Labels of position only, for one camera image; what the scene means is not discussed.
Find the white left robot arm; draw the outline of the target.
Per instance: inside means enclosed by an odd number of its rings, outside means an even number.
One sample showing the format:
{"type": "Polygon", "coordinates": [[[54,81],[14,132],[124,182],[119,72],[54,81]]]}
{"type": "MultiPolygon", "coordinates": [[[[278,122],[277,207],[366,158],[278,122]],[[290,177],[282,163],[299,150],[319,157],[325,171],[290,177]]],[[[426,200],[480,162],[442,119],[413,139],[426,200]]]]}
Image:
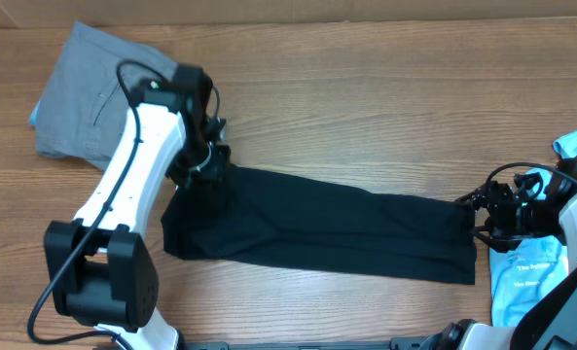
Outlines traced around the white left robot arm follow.
{"type": "Polygon", "coordinates": [[[45,232],[50,283],[26,326],[37,344],[48,344],[35,326],[51,299],[58,314],[88,327],[52,344],[108,336],[122,349],[185,346],[157,308],[159,276],[146,228],[164,179],[180,190],[224,181],[231,155],[223,143],[226,122],[206,111],[219,92],[201,67],[181,64],[170,79],[152,69],[127,87],[123,70],[136,64],[126,59],[116,67],[126,125],[99,184],[71,222],[53,221],[45,232]]]}

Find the black t-shirt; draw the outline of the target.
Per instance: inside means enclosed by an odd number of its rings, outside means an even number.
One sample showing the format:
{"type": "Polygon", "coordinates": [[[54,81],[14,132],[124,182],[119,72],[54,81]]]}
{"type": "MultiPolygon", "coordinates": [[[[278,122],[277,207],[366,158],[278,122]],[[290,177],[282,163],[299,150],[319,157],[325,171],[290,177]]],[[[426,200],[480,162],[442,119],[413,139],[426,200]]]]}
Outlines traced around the black t-shirt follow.
{"type": "Polygon", "coordinates": [[[475,282],[474,224],[452,202],[237,166],[179,188],[162,215],[163,248],[182,260],[463,285],[475,282]]]}

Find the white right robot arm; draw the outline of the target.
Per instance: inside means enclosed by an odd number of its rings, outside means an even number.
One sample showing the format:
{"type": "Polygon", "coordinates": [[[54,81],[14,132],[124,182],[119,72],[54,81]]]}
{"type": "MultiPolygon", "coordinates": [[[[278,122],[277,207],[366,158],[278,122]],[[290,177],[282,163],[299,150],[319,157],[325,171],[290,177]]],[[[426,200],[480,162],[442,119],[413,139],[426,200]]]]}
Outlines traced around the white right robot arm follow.
{"type": "Polygon", "coordinates": [[[499,253],[523,240],[555,237],[568,250],[568,275],[514,327],[464,319],[424,338],[434,349],[577,349],[577,156],[561,159],[544,183],[535,174],[517,175],[509,187],[487,176],[483,185],[458,199],[488,217],[473,235],[499,253]]]}

